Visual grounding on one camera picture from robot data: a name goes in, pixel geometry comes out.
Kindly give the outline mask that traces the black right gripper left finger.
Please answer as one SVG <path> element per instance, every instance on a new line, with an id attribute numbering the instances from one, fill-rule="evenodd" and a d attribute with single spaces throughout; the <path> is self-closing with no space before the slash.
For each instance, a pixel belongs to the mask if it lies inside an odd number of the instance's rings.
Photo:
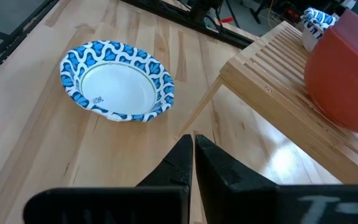
<path id="1" fill-rule="evenodd" d="M 138 187 L 183 186 L 191 187 L 193 175 L 193 139 L 183 135 L 172 147 L 160 164 L 143 180 Z"/>

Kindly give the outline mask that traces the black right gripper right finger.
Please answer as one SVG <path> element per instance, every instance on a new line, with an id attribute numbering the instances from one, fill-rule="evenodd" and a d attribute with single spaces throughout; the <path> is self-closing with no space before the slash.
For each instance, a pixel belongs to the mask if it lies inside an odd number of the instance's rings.
<path id="1" fill-rule="evenodd" d="M 195 136 L 196 176 L 208 224 L 273 224 L 277 184 L 201 134 Z"/>

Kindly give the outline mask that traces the pink plastic bowl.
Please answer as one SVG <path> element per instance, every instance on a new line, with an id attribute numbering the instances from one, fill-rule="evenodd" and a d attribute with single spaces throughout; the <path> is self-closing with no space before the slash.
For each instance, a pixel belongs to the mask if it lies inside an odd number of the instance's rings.
<path id="1" fill-rule="evenodd" d="M 358 14 L 345 10 L 311 51 L 306 90 L 334 123 L 358 133 Z"/>

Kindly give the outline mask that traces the slatted wooden shelf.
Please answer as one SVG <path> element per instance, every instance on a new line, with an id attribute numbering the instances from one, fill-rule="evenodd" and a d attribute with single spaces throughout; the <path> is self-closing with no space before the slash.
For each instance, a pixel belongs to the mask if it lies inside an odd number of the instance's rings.
<path id="1" fill-rule="evenodd" d="M 303 80 L 308 55 L 300 31 L 282 22 L 224 64 L 178 135 L 225 86 L 342 183 L 358 184 L 358 134 L 312 104 Z"/>

